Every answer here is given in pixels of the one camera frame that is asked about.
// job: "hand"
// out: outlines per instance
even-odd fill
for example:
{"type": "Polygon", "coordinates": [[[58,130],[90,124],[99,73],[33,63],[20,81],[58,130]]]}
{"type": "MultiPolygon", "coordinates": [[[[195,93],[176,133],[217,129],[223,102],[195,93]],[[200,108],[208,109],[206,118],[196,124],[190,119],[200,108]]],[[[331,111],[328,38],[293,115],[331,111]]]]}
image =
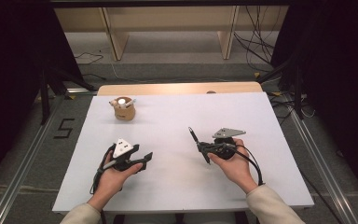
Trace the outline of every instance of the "hand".
{"type": "MultiPolygon", "coordinates": [[[[234,138],[234,142],[237,146],[237,150],[249,157],[249,153],[244,147],[238,147],[243,146],[243,141],[234,138]]],[[[242,156],[236,153],[230,159],[223,160],[213,153],[208,153],[208,157],[223,170],[229,180],[236,183],[245,193],[249,193],[257,188],[257,184],[253,180],[249,170],[249,162],[242,156]]]]}
{"type": "MultiPolygon", "coordinates": [[[[110,151],[106,157],[104,164],[110,162],[112,158],[113,151],[110,151]]],[[[103,172],[101,175],[100,182],[98,184],[97,190],[94,192],[94,195],[87,202],[93,206],[98,211],[102,211],[104,206],[109,202],[109,200],[118,193],[123,187],[124,181],[131,175],[136,174],[141,168],[142,163],[136,163],[129,169],[125,171],[118,171],[114,168],[109,168],[103,172]]]]}

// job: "white tabletop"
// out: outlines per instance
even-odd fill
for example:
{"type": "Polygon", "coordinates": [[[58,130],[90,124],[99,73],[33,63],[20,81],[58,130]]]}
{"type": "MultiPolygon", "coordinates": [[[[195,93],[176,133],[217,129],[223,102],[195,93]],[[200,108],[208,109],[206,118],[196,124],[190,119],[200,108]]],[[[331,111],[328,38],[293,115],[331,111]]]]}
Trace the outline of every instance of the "white tabletop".
{"type": "MultiPolygon", "coordinates": [[[[118,120],[95,96],[53,211],[65,213],[90,198],[90,187],[105,151],[123,138],[139,144],[131,159],[153,152],[145,171],[131,176],[104,211],[168,213],[236,211],[248,207],[245,194],[220,168],[207,164],[188,131],[212,143],[220,128],[245,130],[238,136],[258,161],[263,180],[294,208],[313,206],[310,193],[264,92],[137,95],[132,121],[118,120]]],[[[252,175],[257,181],[253,167],[252,175]]]]}

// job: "beige sleeve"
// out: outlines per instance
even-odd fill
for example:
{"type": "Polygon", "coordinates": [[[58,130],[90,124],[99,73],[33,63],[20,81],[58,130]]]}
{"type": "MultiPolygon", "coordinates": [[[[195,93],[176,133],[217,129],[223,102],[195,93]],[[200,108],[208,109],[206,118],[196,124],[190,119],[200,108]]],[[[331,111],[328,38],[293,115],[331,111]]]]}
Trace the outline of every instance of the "beige sleeve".
{"type": "Polygon", "coordinates": [[[101,214],[88,203],[73,208],[62,220],[61,224],[97,224],[101,214]]]}
{"type": "Polygon", "coordinates": [[[266,185],[248,193],[246,202],[260,223],[304,223],[296,212],[266,185]]]}

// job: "small container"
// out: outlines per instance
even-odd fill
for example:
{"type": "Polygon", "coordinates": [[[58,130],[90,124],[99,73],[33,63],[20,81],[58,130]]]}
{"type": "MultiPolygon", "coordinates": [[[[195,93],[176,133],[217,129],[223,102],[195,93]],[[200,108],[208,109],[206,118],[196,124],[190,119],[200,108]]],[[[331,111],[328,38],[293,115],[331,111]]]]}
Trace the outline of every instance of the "small container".
{"type": "MultiPolygon", "coordinates": [[[[122,102],[122,100],[125,100],[125,104],[130,102],[132,99],[130,97],[126,96],[120,96],[117,99],[115,99],[117,102],[122,102]]],[[[115,109],[115,116],[117,119],[120,120],[132,120],[135,117],[135,107],[134,104],[130,104],[128,106],[114,106],[115,109]]]]}

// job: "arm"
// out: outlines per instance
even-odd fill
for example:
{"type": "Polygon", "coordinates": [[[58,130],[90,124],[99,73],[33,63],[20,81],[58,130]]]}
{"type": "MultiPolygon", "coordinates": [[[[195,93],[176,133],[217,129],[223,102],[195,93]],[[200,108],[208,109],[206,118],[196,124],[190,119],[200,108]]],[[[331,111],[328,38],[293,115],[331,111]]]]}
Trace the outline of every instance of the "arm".
{"type": "MultiPolygon", "coordinates": [[[[234,139],[234,142],[237,150],[249,157],[249,153],[242,147],[242,140],[234,139]]],[[[238,154],[227,161],[212,153],[208,157],[223,170],[229,180],[247,194],[247,203],[260,223],[304,223],[274,190],[265,185],[257,186],[246,159],[238,154]]]]}
{"type": "MultiPolygon", "coordinates": [[[[110,162],[112,153],[112,151],[109,152],[105,164],[110,162]]],[[[89,201],[72,209],[62,220],[62,223],[98,223],[100,213],[109,200],[121,190],[124,181],[138,172],[142,166],[141,163],[137,163],[123,172],[115,170],[114,168],[105,170],[101,176],[97,190],[89,201]]]]}

